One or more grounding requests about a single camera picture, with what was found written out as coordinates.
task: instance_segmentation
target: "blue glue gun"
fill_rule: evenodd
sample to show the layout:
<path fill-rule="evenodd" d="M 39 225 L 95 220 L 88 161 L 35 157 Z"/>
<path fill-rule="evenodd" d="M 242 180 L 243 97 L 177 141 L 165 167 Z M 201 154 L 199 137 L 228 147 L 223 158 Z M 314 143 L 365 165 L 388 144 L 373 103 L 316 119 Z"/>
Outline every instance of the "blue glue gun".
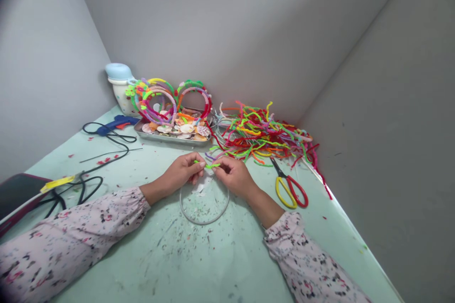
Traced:
<path fill-rule="evenodd" d="M 109 124 L 105 124 L 105 125 L 106 125 L 106 127 L 110 128 L 111 130 L 115 130 L 115 129 L 123 130 L 123 128 L 126 125 L 135 125 L 139 121 L 140 121 L 139 118 L 117 115 L 114 117 L 113 122 L 111 122 Z M 110 133 L 110 130 L 106 127 L 100 127 L 98 130 L 96 130 L 96 133 L 100 136 L 106 136 L 108 133 Z"/>

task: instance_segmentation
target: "white wall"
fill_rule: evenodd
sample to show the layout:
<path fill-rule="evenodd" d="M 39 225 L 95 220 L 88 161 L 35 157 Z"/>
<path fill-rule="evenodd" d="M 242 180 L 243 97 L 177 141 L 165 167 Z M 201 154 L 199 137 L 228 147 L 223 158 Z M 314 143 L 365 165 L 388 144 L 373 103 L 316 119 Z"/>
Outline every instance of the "white wall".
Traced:
<path fill-rule="evenodd" d="M 136 77 L 202 80 L 297 122 L 387 0 L 86 0 Z"/>
<path fill-rule="evenodd" d="M 301 125 L 406 302 L 455 301 L 455 0 L 390 0 Z"/>
<path fill-rule="evenodd" d="M 115 105 L 84 0 L 1 0 L 0 181 Z"/>

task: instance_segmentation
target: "sleeve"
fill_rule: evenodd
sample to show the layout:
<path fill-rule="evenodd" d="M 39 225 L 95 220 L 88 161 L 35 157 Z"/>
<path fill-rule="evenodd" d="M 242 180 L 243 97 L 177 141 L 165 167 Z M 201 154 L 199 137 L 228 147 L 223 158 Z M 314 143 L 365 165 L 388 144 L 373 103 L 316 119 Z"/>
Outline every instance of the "sleeve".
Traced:
<path fill-rule="evenodd" d="M 7 302 L 46 302 L 134 231 L 150 209 L 139 187 L 105 195 L 39 222 L 0 246 Z"/>
<path fill-rule="evenodd" d="M 299 213 L 285 212 L 264 238 L 296 302 L 371 303 L 332 257 L 305 233 Z"/>

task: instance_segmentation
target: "light green table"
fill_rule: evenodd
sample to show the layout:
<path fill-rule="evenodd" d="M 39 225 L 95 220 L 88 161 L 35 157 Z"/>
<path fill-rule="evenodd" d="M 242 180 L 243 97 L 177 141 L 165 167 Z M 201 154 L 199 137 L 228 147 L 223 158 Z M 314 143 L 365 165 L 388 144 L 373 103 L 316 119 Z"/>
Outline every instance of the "light green table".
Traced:
<path fill-rule="evenodd" d="M 120 110 L 115 107 L 98 121 L 111 122 L 117 114 Z M 122 134 L 136 135 L 132 127 L 125 128 Z M 84 132 L 77 133 L 27 173 L 57 179 L 91 169 L 98 161 L 80 164 L 81 160 L 121 150 L 107 138 L 95 136 L 89 141 L 88 137 Z M 128 146 L 137 148 L 142 143 L 143 150 L 132 151 L 125 158 L 92 174 L 104 177 L 104 183 L 93 199 L 150 182 L 162 174 L 177 156 L 190 151 L 199 151 L 203 155 L 209 148 L 192 150 L 186 147 L 184 150 L 179 145 L 141 139 Z M 275 169 L 260 167 L 252 160 L 248 160 L 247 166 L 256 183 L 281 204 L 275 193 Z M 373 302 L 400 302 L 337 201 L 329 200 L 321 181 L 304 163 L 292 172 L 284 162 L 280 167 L 285 174 L 291 174 L 308 195 L 308 208 L 298 208 L 308 233 L 344 267 Z M 198 214 L 198 219 L 209 220 L 223 207 L 226 189 L 213 181 L 203 193 L 205 196 L 200 197 L 192 194 L 191 188 L 184 187 L 185 208 Z M 78 196 L 79 193 L 72 190 L 64 194 L 70 207 L 76 204 Z M 196 226 L 185 219 L 180 210 L 178 192 L 159 202 L 137 231 L 115 245 L 103 260 L 54 301 L 292 302 L 278 265 L 269 258 L 263 244 L 262 227 L 243 200 L 231 199 L 224 215 L 208 226 Z M 51 205 L 49 203 L 29 213 L 2 242 L 30 229 L 44 218 Z"/>

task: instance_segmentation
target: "decorated headband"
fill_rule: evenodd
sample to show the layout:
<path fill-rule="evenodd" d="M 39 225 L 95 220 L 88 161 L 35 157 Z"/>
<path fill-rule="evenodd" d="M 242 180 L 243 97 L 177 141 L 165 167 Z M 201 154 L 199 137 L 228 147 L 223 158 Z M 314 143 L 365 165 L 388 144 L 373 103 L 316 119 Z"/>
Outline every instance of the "decorated headband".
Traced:
<path fill-rule="evenodd" d="M 174 90 L 172 85 L 163 79 L 153 78 L 148 81 L 144 78 L 141 80 L 131 79 L 128 81 L 128 88 L 126 89 L 125 94 L 131 99 L 133 107 L 142 117 L 157 125 L 172 127 L 177 116 L 185 121 L 186 118 L 193 120 L 193 117 L 183 113 L 181 106 L 184 95 L 189 92 L 199 92 L 205 100 L 204 112 L 198 120 L 193 123 L 194 125 L 197 125 L 202 119 L 205 119 L 209 115 L 212 109 L 211 94 L 207 92 L 204 84 L 200 81 L 187 80 L 180 83 L 178 89 Z M 155 96 L 161 96 L 159 111 L 155 111 L 150 105 L 150 100 Z M 166 97 L 170 100 L 172 105 L 168 111 L 165 110 Z"/>

